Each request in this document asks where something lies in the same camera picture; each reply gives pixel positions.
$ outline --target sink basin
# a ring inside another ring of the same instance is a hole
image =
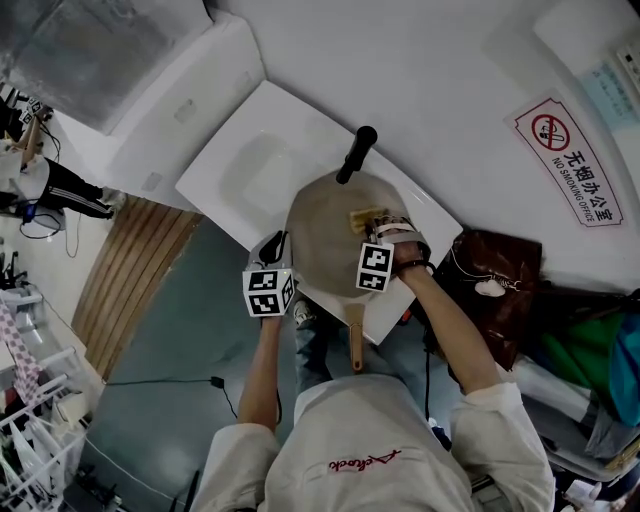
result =
[[[353,140],[346,128],[264,81],[213,136],[176,188],[251,250],[265,236],[285,227],[300,189],[342,166]],[[430,261],[439,265],[461,226],[374,149],[360,172],[393,184],[431,247]],[[305,283],[300,290],[344,321],[336,297]],[[365,336],[376,344],[382,342],[413,298],[399,279],[389,284],[386,293],[373,295],[367,303]]]

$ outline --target wooden floor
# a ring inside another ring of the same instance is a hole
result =
[[[201,218],[135,197],[119,212],[71,324],[105,380]]]

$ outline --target white shirt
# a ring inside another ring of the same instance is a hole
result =
[[[0,140],[0,191],[35,202],[49,181],[49,162],[42,155],[35,155],[24,170],[20,171],[21,167],[22,150],[14,148],[9,140]]]
[[[298,397],[295,417],[282,449],[261,425],[219,430],[194,510],[472,512],[481,506],[471,478],[481,475],[493,478],[511,510],[553,508],[551,469],[513,383],[462,400],[451,453],[391,377],[311,388]]]

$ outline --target no smoking sign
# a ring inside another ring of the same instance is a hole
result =
[[[522,107],[506,122],[553,178],[580,224],[600,228],[622,223],[600,159],[557,91]]]
[[[564,151],[571,136],[565,124],[550,114],[540,114],[531,122],[531,131],[536,141],[551,151]]]

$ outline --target white shoe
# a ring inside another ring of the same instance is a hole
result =
[[[102,197],[100,198],[100,202],[106,204],[107,206],[111,206],[111,209],[115,212],[122,210],[126,201],[127,194],[125,194],[124,192],[120,192],[119,190],[115,190],[109,187],[104,187],[102,189]]]
[[[316,315],[311,313],[307,302],[304,299],[300,299],[293,305],[293,318],[296,321],[296,325],[300,327],[307,320],[315,320]]]

